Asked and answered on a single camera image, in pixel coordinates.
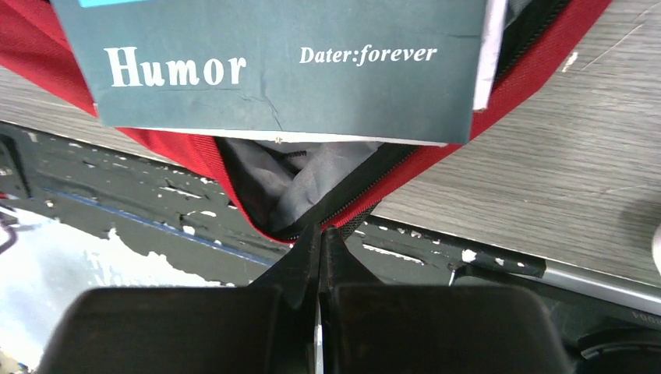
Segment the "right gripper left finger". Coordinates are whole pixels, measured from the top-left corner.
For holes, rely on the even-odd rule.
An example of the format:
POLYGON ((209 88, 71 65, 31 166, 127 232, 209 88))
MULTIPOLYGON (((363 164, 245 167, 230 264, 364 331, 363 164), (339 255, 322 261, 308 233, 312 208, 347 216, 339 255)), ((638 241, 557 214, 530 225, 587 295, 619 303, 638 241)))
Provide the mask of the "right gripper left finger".
POLYGON ((321 230, 245 287, 95 288, 65 311, 40 373, 313 373, 321 230))

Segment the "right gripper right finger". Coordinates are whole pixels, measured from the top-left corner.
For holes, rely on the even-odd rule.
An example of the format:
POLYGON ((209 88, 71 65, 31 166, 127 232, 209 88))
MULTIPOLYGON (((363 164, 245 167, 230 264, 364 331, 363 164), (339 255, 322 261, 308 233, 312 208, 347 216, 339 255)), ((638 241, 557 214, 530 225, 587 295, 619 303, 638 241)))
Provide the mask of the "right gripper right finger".
POLYGON ((392 285, 338 230, 320 244, 326 373, 566 373, 541 300, 521 288, 392 285))

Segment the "red backpack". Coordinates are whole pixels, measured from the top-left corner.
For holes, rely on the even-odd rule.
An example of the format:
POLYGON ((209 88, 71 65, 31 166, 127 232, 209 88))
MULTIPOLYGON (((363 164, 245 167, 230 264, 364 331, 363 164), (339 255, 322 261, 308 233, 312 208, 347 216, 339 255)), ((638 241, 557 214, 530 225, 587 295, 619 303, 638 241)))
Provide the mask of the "red backpack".
MULTIPOLYGON (((99 121, 53 2, 2 2, 1 64, 99 121)), ((487 106, 472 115, 466 143, 538 91, 608 7, 606 1, 506 2, 495 80, 487 106)), ((219 182, 255 229, 280 242, 296 240, 312 224, 345 226, 466 144, 285 143, 112 128, 219 182)))

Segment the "teal Humor book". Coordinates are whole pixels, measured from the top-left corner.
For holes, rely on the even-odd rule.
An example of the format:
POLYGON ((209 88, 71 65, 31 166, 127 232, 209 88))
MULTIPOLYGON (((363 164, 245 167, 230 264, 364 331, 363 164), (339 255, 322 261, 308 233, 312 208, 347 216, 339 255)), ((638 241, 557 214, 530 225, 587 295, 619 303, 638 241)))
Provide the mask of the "teal Humor book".
POLYGON ((108 127, 466 143, 506 1, 55 1, 108 127))

